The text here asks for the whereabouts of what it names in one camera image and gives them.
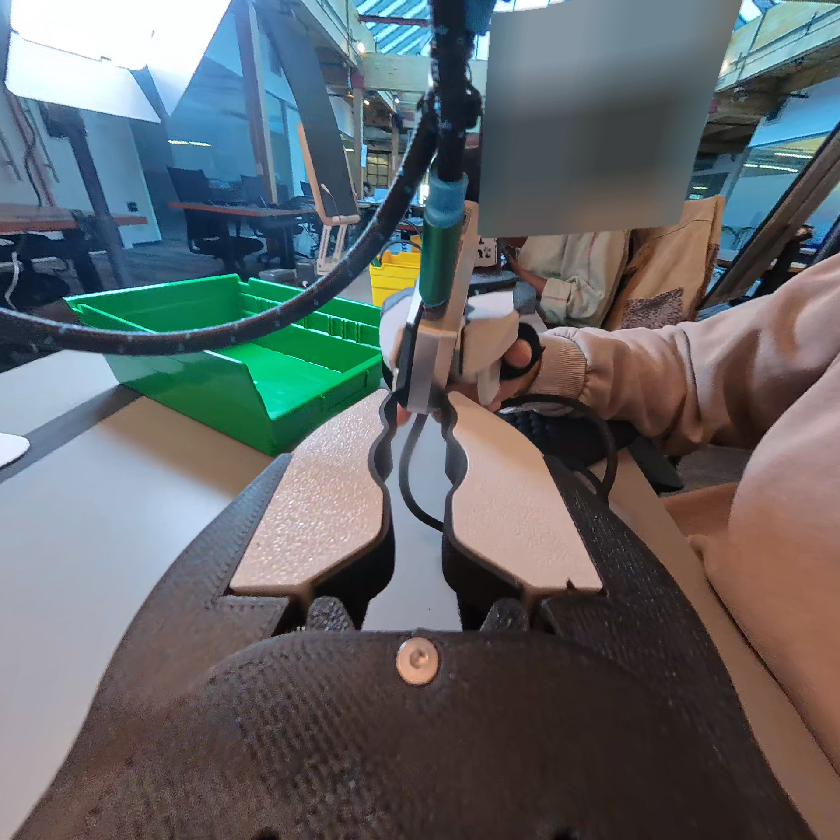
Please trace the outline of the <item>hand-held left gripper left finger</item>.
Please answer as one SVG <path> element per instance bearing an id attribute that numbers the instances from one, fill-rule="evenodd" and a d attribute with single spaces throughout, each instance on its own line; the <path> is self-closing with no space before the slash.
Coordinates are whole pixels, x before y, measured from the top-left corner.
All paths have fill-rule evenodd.
<path id="1" fill-rule="evenodd" d="M 314 597 L 377 548 L 391 526 L 392 393 L 380 388 L 315 429 L 290 455 L 229 587 Z"/>

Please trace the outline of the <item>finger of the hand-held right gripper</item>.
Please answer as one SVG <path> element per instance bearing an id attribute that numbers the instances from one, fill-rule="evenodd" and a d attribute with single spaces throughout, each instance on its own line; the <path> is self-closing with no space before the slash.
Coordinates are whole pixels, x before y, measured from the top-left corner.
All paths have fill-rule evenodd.
<path id="1" fill-rule="evenodd" d="M 455 314 L 461 318 L 466 310 L 480 237 L 478 234 L 479 205 L 465 201 L 465 214 L 458 245 L 458 258 L 455 268 Z"/>
<path id="2" fill-rule="evenodd" d="M 397 394 L 418 394 L 421 384 L 421 298 L 415 289 L 388 297 L 381 308 L 382 377 Z"/>

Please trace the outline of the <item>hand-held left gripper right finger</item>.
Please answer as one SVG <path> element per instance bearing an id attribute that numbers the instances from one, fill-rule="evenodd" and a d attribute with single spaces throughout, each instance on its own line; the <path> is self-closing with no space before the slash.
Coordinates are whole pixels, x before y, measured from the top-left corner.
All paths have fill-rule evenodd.
<path id="1" fill-rule="evenodd" d="M 601 576 L 543 454 L 514 426 L 458 392 L 441 409 L 446 441 L 444 531 L 456 549 L 525 599 Z"/>

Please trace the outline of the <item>green plastic bin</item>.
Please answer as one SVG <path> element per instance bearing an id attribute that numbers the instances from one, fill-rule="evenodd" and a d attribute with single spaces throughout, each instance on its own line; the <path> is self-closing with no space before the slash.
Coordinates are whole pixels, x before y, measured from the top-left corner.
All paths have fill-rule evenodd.
<path id="1" fill-rule="evenodd" d="M 67 297 L 84 325 L 169 332 L 272 309 L 301 292 L 237 275 Z M 256 342 L 217 352 L 108 355 L 122 384 L 268 456 L 291 451 L 331 417 L 379 388 L 381 310 L 335 298 Z"/>

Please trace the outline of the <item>person's right forearm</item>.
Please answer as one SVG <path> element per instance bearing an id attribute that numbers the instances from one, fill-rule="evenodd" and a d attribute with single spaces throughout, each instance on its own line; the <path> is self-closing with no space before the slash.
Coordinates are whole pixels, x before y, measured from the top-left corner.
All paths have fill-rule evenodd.
<path id="1" fill-rule="evenodd" d="M 800 449 L 838 460 L 839 258 L 768 297 L 661 329 L 557 329 L 528 394 L 575 399 L 666 452 Z"/>

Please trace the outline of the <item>person's right hand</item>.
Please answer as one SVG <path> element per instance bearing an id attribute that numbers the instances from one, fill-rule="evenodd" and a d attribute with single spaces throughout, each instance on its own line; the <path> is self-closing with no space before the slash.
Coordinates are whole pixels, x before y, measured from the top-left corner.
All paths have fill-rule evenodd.
<path id="1" fill-rule="evenodd" d="M 500 360 L 499 388 L 488 406 L 492 412 L 499 411 L 510 400 L 525 396 L 538 378 L 542 356 L 538 334 L 528 324 L 520 324 L 519 336 Z"/>

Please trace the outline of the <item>yellow plastic bin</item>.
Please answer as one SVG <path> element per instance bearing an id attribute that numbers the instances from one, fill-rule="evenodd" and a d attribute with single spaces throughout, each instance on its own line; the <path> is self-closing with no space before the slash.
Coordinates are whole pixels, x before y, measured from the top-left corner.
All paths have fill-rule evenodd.
<path id="1" fill-rule="evenodd" d="M 373 305 L 381 308 L 390 296 L 411 289 L 417 282 L 421 254 L 416 248 L 394 251 L 387 249 L 374 258 L 369 267 Z"/>

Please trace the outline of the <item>beige jacket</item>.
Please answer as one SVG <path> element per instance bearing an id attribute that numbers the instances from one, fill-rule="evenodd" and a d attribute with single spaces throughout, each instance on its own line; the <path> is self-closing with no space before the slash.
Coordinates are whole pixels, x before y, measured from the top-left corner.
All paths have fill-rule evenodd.
<path id="1" fill-rule="evenodd" d="M 602 329 L 661 329 L 694 321 L 714 269 L 725 199 L 684 204 L 677 224 L 639 228 Z"/>

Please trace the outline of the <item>black office chair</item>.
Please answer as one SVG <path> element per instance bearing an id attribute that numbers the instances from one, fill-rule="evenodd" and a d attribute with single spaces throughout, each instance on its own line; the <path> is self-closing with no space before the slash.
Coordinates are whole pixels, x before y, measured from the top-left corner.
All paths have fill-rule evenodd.
<path id="1" fill-rule="evenodd" d="M 215 206 L 213 189 L 203 171 L 174 166 L 166 169 L 179 203 Z M 183 212 L 190 252 L 220 260 L 228 274 L 245 271 L 246 259 L 264 248 L 260 239 L 240 234 L 242 223 L 239 220 L 235 234 L 230 234 L 229 218 L 225 213 L 186 207 Z"/>

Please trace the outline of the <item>bright white light panel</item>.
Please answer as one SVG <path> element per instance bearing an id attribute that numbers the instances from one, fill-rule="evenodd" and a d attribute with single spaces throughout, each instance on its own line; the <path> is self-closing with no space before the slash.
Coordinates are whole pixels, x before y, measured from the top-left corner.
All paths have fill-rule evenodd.
<path id="1" fill-rule="evenodd" d="M 160 123 L 182 100 L 229 1 L 13 1 L 6 89 Z"/>

